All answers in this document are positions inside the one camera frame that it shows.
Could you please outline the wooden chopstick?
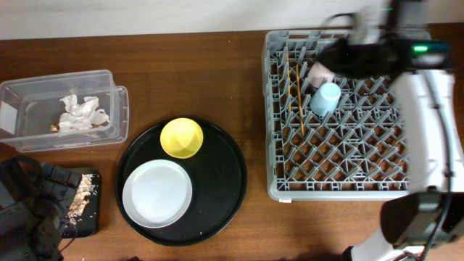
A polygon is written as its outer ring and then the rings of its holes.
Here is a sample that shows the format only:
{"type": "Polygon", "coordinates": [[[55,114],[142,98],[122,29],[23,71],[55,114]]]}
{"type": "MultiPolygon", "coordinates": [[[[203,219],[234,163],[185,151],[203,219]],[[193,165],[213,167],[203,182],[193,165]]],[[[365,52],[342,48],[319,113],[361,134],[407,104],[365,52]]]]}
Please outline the wooden chopstick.
{"type": "Polygon", "coordinates": [[[305,135],[304,119],[302,112],[302,99],[301,99],[301,89],[300,89],[300,76],[299,76],[299,65],[296,64],[296,82],[297,82],[297,100],[298,100],[298,110],[299,110],[299,124],[302,135],[305,135]]]}
{"type": "Polygon", "coordinates": [[[287,99],[289,100],[288,104],[288,112],[291,112],[291,66],[290,66],[290,61],[289,61],[289,54],[288,52],[286,53],[286,65],[288,66],[287,68],[287,99]]]}

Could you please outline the white napkin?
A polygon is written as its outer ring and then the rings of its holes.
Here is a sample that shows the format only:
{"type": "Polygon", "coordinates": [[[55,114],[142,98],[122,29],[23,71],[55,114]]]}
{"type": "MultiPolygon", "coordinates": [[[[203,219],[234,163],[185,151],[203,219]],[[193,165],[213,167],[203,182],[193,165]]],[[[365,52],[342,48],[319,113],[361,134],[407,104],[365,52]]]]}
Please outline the white napkin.
{"type": "Polygon", "coordinates": [[[104,109],[99,109],[99,98],[85,96],[82,104],[78,103],[75,94],[60,101],[65,105],[65,112],[59,118],[59,132],[84,131],[109,122],[109,115],[104,109]]]}

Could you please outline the light blue cup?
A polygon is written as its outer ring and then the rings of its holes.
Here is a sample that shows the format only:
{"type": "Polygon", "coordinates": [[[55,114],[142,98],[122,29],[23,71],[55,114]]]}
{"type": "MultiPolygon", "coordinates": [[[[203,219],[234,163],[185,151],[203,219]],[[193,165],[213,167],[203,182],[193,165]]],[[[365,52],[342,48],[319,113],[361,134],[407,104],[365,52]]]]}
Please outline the light blue cup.
{"type": "Polygon", "coordinates": [[[310,100],[310,109],[320,117],[335,111],[341,96],[341,89],[335,83],[324,83],[310,100]]]}

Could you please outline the food scraps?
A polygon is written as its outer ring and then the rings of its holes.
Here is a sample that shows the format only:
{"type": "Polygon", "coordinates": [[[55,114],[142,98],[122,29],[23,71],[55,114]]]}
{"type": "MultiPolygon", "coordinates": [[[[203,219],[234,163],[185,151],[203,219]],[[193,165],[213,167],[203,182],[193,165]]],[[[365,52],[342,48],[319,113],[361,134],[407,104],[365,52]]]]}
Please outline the food scraps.
{"type": "Polygon", "coordinates": [[[90,203],[90,196],[96,194],[94,191],[96,185],[92,184],[93,179],[94,176],[92,174],[82,174],[82,180],[67,214],[67,218],[73,225],[76,225],[78,221],[82,220],[80,217],[86,205],[90,203]]]}

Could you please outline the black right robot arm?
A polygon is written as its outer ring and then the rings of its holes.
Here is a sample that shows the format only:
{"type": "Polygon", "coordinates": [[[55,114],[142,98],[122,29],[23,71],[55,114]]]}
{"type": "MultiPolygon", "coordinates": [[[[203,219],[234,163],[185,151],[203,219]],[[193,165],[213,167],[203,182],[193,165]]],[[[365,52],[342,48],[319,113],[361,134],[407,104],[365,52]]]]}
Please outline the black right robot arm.
{"type": "Polygon", "coordinates": [[[341,38],[317,61],[347,78],[393,77],[409,154],[408,193],[381,208],[379,229],[348,247],[345,260],[424,260],[463,236],[463,149],[453,112],[450,46],[387,36],[372,44],[341,38]],[[413,247],[421,253],[413,254],[413,247]]]}

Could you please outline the pink cup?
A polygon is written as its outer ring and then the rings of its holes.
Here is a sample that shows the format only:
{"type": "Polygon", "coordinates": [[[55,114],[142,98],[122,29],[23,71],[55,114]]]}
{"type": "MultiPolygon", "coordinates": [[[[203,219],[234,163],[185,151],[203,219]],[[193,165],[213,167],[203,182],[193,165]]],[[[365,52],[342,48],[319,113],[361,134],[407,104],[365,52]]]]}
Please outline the pink cup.
{"type": "Polygon", "coordinates": [[[320,62],[316,62],[307,74],[309,84],[314,88],[320,88],[324,83],[331,83],[334,76],[335,73],[320,62]]]}

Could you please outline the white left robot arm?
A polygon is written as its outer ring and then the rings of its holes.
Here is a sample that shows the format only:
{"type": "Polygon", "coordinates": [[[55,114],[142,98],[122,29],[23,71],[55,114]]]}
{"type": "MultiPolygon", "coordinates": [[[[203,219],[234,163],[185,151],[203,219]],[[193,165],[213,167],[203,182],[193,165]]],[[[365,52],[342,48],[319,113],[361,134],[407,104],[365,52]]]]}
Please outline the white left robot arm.
{"type": "Polygon", "coordinates": [[[19,155],[1,163],[1,259],[63,260],[59,244],[83,176],[19,155]]]}

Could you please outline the grey round plate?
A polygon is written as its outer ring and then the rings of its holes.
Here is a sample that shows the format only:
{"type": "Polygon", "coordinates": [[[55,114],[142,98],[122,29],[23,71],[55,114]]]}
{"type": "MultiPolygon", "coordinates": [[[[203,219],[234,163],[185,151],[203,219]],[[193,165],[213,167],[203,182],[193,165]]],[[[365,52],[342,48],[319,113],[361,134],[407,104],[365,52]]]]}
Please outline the grey round plate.
{"type": "Polygon", "coordinates": [[[144,228],[164,228],[179,220],[190,206],[193,186],[177,163],[156,159],[138,166],[123,186],[123,209],[144,228]]]}

